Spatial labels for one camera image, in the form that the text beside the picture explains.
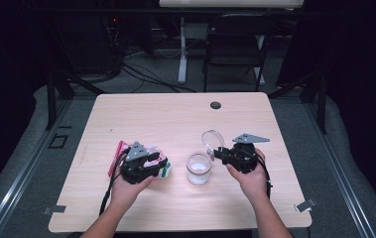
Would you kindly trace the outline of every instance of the table top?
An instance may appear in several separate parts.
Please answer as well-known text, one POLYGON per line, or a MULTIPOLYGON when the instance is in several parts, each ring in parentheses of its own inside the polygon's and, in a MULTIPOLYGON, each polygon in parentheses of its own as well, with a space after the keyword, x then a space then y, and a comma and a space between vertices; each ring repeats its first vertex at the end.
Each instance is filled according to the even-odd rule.
POLYGON ((266 94, 151 93, 103 94, 97 97, 76 150, 54 213, 52 232, 85 231, 98 217, 107 175, 119 141, 158 146, 172 170, 143 190, 117 231, 189 231, 256 228, 255 215, 238 182, 221 160, 215 160, 209 181, 193 185, 186 160, 205 152, 201 135, 218 131, 225 147, 243 133, 269 138, 256 143, 266 156, 273 188, 271 200, 287 227, 309 227, 308 211, 294 205, 305 201, 283 137, 266 94), (221 108, 212 109, 217 101, 221 108))
POLYGON ((161 7, 301 8, 304 0, 160 0, 161 7))

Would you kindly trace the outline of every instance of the glass jar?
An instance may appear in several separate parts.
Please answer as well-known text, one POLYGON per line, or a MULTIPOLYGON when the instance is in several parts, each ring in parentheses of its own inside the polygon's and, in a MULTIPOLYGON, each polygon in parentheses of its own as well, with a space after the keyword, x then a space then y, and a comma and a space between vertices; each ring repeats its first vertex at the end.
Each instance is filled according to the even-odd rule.
POLYGON ((205 184, 209 180, 211 159, 205 153, 196 152, 187 160, 188 181, 194 185, 205 184))

